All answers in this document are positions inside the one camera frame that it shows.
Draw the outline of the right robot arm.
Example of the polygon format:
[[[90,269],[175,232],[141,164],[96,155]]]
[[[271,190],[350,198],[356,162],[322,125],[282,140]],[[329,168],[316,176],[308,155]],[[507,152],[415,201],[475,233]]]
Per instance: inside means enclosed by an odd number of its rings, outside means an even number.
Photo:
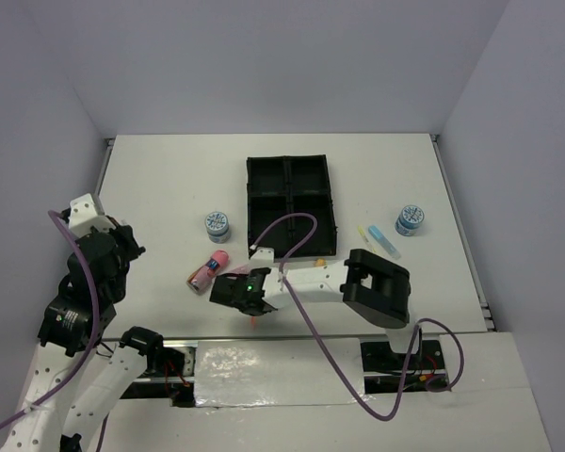
[[[261,316],[302,305],[343,303],[369,324],[385,329],[392,361],[412,368],[424,355],[411,321],[410,273],[376,254],[354,249],[344,261],[281,270],[274,250],[253,246],[249,263],[216,276],[209,300],[244,315]]]

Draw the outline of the yellow thin pen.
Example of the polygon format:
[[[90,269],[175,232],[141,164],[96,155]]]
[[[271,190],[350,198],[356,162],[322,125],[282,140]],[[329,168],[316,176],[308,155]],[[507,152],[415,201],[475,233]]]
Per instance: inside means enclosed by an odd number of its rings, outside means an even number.
[[[376,253],[376,250],[374,249],[374,247],[372,246],[371,242],[369,241],[368,237],[366,236],[366,233],[363,229],[362,226],[357,226],[357,230],[359,232],[359,235],[361,236],[366,248],[372,252],[372,253]]]

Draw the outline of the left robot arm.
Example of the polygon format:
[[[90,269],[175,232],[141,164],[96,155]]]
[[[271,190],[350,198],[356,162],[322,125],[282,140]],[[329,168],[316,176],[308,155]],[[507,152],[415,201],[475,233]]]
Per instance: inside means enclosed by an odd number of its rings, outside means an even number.
[[[142,375],[164,374],[177,351],[161,334],[133,327],[106,358],[105,368],[85,389],[78,385],[116,303],[125,296],[132,261],[145,250],[128,225],[96,228],[72,246],[68,271],[48,304],[38,334],[39,348],[23,402],[0,422],[9,431],[5,451],[84,451],[126,390]]]

